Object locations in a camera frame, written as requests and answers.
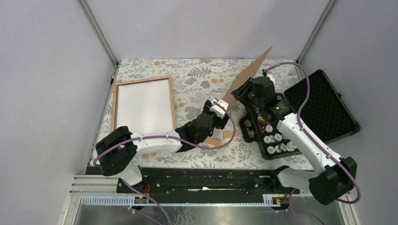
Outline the brown backing board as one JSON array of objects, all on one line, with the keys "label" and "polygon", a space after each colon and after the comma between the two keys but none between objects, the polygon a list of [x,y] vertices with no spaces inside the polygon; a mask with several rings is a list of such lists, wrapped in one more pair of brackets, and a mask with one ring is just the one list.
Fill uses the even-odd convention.
[{"label": "brown backing board", "polygon": [[273,46],[270,46],[261,56],[254,60],[249,66],[247,66],[236,76],[235,80],[232,82],[229,89],[222,98],[223,101],[229,104],[228,110],[233,108],[237,104],[237,100],[233,97],[232,91],[241,87],[249,78],[255,77],[262,63],[271,51],[272,47]]}]

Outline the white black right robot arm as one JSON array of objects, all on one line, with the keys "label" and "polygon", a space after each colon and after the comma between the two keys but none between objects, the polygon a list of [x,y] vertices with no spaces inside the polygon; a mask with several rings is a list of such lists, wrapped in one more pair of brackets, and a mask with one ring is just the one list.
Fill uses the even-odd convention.
[{"label": "white black right robot arm", "polygon": [[306,157],[313,171],[287,167],[269,180],[275,193],[287,187],[309,192],[321,204],[333,201],[358,203],[362,197],[355,176],[357,163],[343,158],[327,146],[302,120],[300,113],[275,92],[269,77],[249,78],[231,95],[244,106],[252,106],[261,116],[284,134]]}]

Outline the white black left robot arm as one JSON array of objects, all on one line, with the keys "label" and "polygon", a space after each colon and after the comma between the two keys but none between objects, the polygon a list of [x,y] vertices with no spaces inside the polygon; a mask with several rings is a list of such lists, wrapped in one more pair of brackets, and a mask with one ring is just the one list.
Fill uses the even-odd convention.
[{"label": "white black left robot arm", "polygon": [[208,100],[197,118],[165,133],[133,133],[127,126],[119,127],[95,145],[97,157],[93,165],[101,169],[103,176],[117,176],[133,192],[139,193],[144,190],[146,181],[141,166],[132,162],[136,155],[209,149],[202,143],[215,129],[224,129],[230,120],[228,107],[222,99]]}]

